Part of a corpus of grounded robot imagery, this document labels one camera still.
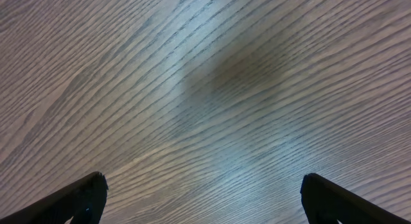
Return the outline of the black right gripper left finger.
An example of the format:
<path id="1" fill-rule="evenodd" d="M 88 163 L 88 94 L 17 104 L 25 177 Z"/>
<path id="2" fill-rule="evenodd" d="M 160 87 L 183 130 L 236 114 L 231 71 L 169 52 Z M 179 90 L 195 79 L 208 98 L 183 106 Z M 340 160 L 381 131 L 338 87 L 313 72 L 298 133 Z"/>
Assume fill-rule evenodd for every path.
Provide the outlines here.
<path id="1" fill-rule="evenodd" d="M 95 171 L 49 196 L 1 219 L 1 224 L 98 224 L 109 188 L 105 176 Z"/>

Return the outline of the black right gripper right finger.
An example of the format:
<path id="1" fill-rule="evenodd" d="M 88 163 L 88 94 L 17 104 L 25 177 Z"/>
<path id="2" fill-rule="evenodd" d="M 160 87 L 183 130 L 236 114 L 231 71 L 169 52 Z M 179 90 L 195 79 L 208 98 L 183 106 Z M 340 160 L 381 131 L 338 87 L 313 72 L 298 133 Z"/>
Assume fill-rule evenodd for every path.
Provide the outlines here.
<path id="1" fill-rule="evenodd" d="M 304 176 L 300 193 L 309 224 L 410 224 L 316 173 Z"/>

